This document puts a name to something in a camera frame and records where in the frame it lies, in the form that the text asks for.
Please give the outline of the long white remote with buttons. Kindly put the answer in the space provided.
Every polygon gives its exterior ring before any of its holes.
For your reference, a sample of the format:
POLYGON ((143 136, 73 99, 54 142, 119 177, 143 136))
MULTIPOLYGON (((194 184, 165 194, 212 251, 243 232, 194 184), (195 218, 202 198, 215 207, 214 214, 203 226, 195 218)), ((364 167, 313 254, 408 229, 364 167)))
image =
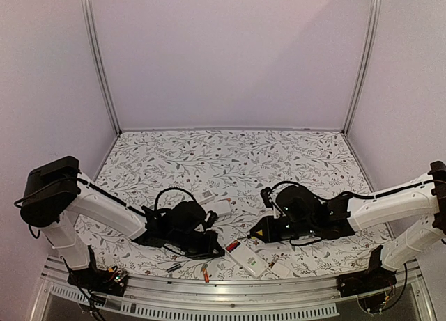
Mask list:
POLYGON ((198 197, 197 201, 198 203, 208 203, 210 201, 213 201, 214 199, 215 199, 215 194, 210 190, 205 190, 198 197))

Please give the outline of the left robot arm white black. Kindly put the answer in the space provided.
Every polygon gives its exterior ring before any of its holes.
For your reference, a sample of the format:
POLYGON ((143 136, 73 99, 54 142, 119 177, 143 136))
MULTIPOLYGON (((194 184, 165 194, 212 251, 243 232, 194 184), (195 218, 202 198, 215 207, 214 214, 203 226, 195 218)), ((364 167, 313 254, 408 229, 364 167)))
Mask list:
POLYGON ((211 229, 217 214, 205 211, 194 197, 172 209, 158 205, 137 209, 93 184, 73 156, 32 170, 23 197, 14 205, 22 220, 45 235, 89 289, 102 285, 103 273, 93 266, 95 257, 70 225, 67 212, 89 217, 141 246, 170 244, 178 247, 182 256, 197 260, 225 254, 211 229))

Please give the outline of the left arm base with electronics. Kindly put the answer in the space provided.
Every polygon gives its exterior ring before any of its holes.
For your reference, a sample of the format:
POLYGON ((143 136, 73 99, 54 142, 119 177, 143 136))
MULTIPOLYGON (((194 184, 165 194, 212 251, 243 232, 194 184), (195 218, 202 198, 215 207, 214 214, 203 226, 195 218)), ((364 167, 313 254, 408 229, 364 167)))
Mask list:
POLYGON ((111 271, 99 269, 96 265, 94 251, 89 245, 87 248, 90 258, 88 267, 76 270, 67 267, 69 273, 68 283, 91 292, 122 297, 127 288, 128 273, 117 266, 113 266, 111 271))

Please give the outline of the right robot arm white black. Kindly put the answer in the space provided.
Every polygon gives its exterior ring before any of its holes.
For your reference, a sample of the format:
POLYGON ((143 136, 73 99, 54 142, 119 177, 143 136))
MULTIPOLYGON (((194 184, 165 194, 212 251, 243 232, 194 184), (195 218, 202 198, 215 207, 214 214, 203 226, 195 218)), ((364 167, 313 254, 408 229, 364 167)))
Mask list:
POLYGON ((313 236, 337 240, 369 227, 418 216, 420 219, 395 240, 373 250, 369 266, 360 276, 365 290, 375 290, 427 247, 445 237, 445 163, 432 162, 428 173, 371 194, 343 191, 326 199, 291 181, 261 190, 261 198, 273 215, 262 217, 249 231, 250 237, 272 243, 313 236))

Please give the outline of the small white remote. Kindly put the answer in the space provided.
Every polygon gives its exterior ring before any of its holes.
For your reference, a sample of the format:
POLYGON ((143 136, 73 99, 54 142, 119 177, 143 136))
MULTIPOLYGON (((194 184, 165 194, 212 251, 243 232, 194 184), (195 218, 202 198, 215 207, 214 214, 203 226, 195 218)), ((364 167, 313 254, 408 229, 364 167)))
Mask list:
POLYGON ((254 278, 259 278, 267 270, 267 262, 253 250, 251 250, 244 242, 241 242, 240 240, 234 241, 228 243, 224 247, 226 255, 235 263, 240 265, 244 270, 246 270, 249 275, 253 276, 254 278), (239 241, 240 246, 229 253, 226 250, 226 246, 234 241, 239 241))

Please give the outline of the white slim battery cover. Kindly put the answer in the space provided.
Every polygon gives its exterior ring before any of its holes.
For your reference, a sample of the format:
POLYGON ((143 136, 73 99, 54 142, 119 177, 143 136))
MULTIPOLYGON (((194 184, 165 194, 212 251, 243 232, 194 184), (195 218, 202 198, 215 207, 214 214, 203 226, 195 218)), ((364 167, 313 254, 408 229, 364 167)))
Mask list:
POLYGON ((263 214, 263 210, 258 208, 244 207, 243 211, 255 215, 257 217, 263 214))

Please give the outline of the white remote control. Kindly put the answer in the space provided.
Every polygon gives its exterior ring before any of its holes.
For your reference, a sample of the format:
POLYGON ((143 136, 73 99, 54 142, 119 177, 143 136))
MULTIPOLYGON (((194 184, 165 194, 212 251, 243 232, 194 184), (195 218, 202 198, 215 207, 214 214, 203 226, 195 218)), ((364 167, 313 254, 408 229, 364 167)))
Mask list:
POLYGON ((228 200, 215 201, 212 203, 206 203, 202 205, 203 209, 207 212, 213 211, 218 217, 226 217, 231 214, 231 204, 228 200))

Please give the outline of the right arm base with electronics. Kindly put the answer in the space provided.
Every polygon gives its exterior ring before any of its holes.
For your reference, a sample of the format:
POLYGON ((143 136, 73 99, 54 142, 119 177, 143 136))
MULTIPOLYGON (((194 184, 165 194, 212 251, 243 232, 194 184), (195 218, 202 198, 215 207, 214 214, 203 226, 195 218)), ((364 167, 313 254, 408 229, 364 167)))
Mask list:
POLYGON ((337 289, 342 297, 361 295, 385 288, 390 289, 390 293, 380 293, 377 297, 360 299, 360 308, 370 314, 380 313, 385 310, 397 283, 396 271, 383 267, 381 260, 382 250, 383 245, 380 245, 371 252, 368 268, 365 270, 339 275, 336 279, 337 289))

